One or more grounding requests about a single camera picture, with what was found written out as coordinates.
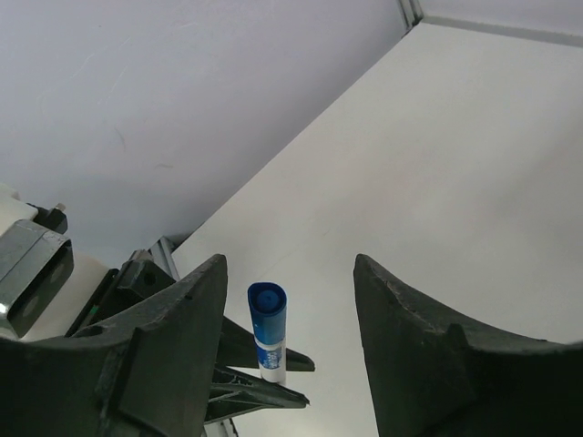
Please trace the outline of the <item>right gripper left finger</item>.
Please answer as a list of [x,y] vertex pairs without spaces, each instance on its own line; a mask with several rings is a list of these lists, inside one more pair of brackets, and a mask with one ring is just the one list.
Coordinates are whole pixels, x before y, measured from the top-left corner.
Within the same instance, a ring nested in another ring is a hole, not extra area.
[[214,255],[77,334],[1,342],[4,436],[198,436],[227,294]]

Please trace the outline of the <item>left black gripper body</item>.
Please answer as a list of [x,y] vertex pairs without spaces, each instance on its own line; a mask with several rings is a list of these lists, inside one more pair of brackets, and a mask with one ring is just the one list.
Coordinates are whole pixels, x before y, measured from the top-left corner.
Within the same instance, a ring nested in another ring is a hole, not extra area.
[[176,282],[164,252],[140,249],[101,280],[65,336],[140,303]]

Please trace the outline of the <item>blue marker cap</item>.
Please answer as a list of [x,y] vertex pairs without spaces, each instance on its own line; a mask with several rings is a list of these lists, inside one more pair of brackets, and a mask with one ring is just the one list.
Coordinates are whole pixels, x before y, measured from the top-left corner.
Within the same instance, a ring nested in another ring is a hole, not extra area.
[[256,339],[263,344],[279,343],[286,335],[287,295],[272,282],[256,282],[248,288],[248,303]]

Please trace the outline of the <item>blue white marker pen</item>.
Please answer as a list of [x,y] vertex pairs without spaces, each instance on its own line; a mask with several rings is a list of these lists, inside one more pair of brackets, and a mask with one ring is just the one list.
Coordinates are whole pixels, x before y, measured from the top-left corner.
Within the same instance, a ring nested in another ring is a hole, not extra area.
[[286,385],[286,340],[265,344],[255,338],[261,377],[270,383]]

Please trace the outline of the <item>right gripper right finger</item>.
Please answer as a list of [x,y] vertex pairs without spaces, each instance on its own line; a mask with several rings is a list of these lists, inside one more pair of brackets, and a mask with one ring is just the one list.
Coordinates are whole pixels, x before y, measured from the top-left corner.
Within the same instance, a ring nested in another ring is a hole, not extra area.
[[355,259],[355,304],[382,436],[579,436],[582,346],[472,319]]

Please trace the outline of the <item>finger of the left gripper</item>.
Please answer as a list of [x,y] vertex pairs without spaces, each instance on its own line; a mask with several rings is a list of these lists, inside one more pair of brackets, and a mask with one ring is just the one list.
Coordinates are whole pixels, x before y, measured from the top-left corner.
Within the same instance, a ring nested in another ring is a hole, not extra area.
[[304,409],[309,403],[300,392],[229,367],[216,366],[204,422],[222,422],[264,409]]
[[[285,358],[287,371],[315,371],[314,361],[298,351],[286,349]],[[253,334],[227,317],[224,317],[222,321],[218,364],[247,369],[259,368]]]

